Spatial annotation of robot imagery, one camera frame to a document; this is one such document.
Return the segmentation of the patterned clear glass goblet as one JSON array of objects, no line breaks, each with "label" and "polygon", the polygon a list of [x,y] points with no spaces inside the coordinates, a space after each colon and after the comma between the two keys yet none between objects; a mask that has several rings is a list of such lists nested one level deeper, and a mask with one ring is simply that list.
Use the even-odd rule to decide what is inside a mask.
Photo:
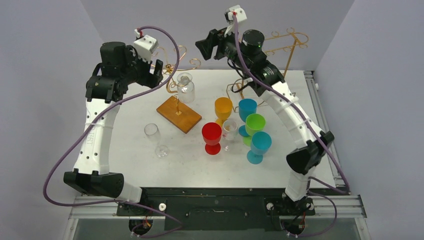
[{"label": "patterned clear glass goblet", "polygon": [[177,76],[177,97],[184,104],[190,104],[195,100],[195,85],[192,79],[193,76],[188,72]]}]

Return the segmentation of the gold spiral rack wooden base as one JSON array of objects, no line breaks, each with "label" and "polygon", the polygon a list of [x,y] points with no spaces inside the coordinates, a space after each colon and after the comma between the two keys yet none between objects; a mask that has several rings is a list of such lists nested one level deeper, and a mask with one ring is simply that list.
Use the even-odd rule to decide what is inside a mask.
[{"label": "gold spiral rack wooden base", "polygon": [[[159,46],[152,56],[158,58],[159,51],[162,51],[165,57],[164,67],[162,68],[164,77],[171,75],[173,70],[187,72],[196,70],[202,65],[200,59],[192,58],[189,60],[189,63],[192,65],[191,68],[178,69],[175,68],[174,64],[169,62],[168,53],[165,48]],[[156,111],[184,134],[187,134],[202,119],[202,116],[180,101],[177,86],[178,83],[173,78],[166,83],[165,89],[171,96]]]}]

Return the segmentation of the red plastic goblet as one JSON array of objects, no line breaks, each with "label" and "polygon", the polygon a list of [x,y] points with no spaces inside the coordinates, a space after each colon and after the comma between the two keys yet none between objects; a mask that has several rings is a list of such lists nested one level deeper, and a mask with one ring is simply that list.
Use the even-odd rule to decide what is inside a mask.
[{"label": "red plastic goblet", "polygon": [[201,130],[205,142],[205,151],[209,155],[216,155],[221,151],[220,140],[222,137],[222,128],[215,122],[206,123]]}]

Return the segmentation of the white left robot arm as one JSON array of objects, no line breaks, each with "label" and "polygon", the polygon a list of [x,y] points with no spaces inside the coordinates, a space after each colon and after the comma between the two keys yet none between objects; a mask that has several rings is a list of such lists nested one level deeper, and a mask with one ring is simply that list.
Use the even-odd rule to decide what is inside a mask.
[{"label": "white left robot arm", "polygon": [[118,104],[129,85],[137,83],[153,89],[163,79],[163,62],[157,60],[151,70],[151,56],[158,47],[143,38],[132,45],[112,41],[100,47],[101,62],[86,82],[85,136],[72,171],[64,173],[63,181],[85,195],[104,196],[126,201],[136,215],[149,209],[143,189],[125,181],[123,174],[111,172],[109,151]]}]

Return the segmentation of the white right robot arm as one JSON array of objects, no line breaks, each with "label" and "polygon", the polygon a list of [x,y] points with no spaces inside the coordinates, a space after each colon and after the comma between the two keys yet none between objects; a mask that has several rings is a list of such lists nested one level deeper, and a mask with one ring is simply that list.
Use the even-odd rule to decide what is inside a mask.
[{"label": "white right robot arm", "polygon": [[249,87],[286,126],[295,150],[286,156],[290,174],[282,207],[287,213],[294,214],[302,207],[310,178],[329,152],[335,137],[331,131],[323,131],[302,109],[281,71],[263,52],[264,40],[264,35],[255,29],[245,31],[241,40],[237,40],[234,32],[226,34],[224,29],[212,29],[206,39],[196,41],[195,46],[205,60],[226,57],[240,68],[244,76],[252,78]]}]

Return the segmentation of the small clear wine glass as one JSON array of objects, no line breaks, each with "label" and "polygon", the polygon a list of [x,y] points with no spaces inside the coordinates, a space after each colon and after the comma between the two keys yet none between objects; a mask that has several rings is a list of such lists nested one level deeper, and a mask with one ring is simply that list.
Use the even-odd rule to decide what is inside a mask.
[{"label": "small clear wine glass", "polygon": [[238,135],[238,124],[233,119],[227,119],[222,124],[222,147],[225,151],[229,151]]}]

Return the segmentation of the orange plastic goblet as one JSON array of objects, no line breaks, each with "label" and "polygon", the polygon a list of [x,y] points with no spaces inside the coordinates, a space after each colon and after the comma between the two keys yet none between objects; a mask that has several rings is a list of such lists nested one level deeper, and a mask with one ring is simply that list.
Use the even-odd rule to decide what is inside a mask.
[{"label": "orange plastic goblet", "polygon": [[232,113],[233,103],[228,97],[219,97],[214,102],[214,110],[217,117],[215,122],[222,126]]}]

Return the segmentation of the blue plastic goblet rear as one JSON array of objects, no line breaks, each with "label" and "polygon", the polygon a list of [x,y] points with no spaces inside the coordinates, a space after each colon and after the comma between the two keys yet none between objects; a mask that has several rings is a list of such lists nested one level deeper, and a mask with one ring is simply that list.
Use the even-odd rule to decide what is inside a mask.
[{"label": "blue plastic goblet rear", "polygon": [[[255,114],[257,112],[257,102],[251,98],[245,98],[239,101],[238,103],[238,113],[240,119],[246,123],[246,119],[249,115]],[[248,133],[246,131],[246,125],[243,124],[238,128],[238,133],[242,137],[248,137]]]}]

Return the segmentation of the blue plastic goblet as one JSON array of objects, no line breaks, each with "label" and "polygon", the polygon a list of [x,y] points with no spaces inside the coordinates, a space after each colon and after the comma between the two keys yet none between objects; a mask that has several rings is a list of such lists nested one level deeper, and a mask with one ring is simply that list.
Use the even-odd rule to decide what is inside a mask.
[{"label": "blue plastic goblet", "polygon": [[258,165],[263,161],[264,154],[272,146],[271,136],[264,132],[256,132],[250,142],[250,150],[247,153],[247,160],[254,165]]},{"label": "blue plastic goblet", "polygon": [[[245,98],[239,101],[238,103],[238,113],[240,119],[246,123],[246,119],[249,115],[255,114],[257,112],[257,102],[251,98]],[[238,133],[242,137],[248,137],[248,133],[246,131],[246,125],[243,124],[238,128]]]}]

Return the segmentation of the clear champagne flute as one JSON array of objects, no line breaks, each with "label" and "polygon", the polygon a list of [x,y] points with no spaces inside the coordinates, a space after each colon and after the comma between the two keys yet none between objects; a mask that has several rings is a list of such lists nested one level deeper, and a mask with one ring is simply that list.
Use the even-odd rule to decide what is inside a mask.
[{"label": "clear champagne flute", "polygon": [[161,143],[161,133],[155,123],[149,123],[144,127],[144,134],[154,144],[154,153],[158,158],[164,158],[169,154],[169,148]]}]

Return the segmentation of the green plastic goblet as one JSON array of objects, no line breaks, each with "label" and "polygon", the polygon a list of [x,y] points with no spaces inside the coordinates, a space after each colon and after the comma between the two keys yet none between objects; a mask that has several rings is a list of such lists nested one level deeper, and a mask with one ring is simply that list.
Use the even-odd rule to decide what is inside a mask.
[{"label": "green plastic goblet", "polygon": [[253,135],[264,129],[266,119],[259,113],[252,113],[245,120],[245,130],[247,136],[243,137],[243,144],[250,147]]}]

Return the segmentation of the blue plastic goblet front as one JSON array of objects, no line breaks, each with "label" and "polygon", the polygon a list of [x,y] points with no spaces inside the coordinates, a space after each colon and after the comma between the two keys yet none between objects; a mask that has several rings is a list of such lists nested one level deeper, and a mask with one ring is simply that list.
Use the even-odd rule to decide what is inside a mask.
[{"label": "blue plastic goblet front", "polygon": [[256,132],[250,142],[250,150],[247,153],[247,160],[254,165],[258,165],[263,161],[264,154],[272,146],[271,136],[264,132]]}]

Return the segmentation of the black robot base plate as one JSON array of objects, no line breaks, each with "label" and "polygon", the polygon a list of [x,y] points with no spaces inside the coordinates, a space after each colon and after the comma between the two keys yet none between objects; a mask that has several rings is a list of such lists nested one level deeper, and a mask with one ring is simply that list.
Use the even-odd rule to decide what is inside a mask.
[{"label": "black robot base plate", "polygon": [[165,230],[278,231],[280,218],[297,224],[316,214],[313,200],[292,201],[282,188],[164,188],[148,187],[141,203],[159,209],[165,204]]}]

